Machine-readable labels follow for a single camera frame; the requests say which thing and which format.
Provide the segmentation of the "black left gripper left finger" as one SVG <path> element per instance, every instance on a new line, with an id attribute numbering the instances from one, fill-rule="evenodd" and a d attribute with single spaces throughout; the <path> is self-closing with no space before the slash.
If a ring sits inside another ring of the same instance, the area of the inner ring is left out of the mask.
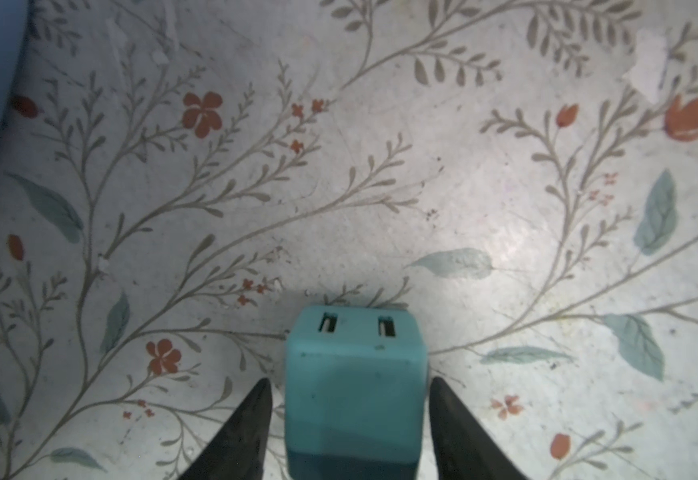
<path id="1" fill-rule="evenodd" d="M 273 403 L 272 386 L 259 380 L 180 480 L 261 480 Z"/>

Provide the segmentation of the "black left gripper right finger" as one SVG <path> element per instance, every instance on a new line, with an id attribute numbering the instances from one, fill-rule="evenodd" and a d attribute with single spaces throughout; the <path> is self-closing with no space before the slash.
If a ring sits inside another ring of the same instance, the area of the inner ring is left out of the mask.
<path id="1" fill-rule="evenodd" d="M 440 480 L 525 480 L 447 382 L 434 377 L 429 419 Z"/>

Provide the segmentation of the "teal plug adapter cube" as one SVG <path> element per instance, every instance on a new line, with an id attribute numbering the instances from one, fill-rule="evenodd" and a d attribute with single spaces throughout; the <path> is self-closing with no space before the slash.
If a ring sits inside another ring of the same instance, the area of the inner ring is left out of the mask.
<path id="1" fill-rule="evenodd" d="M 413 479 L 428 351 L 405 310 L 312 305 L 286 342 L 285 447 L 293 479 Z"/>

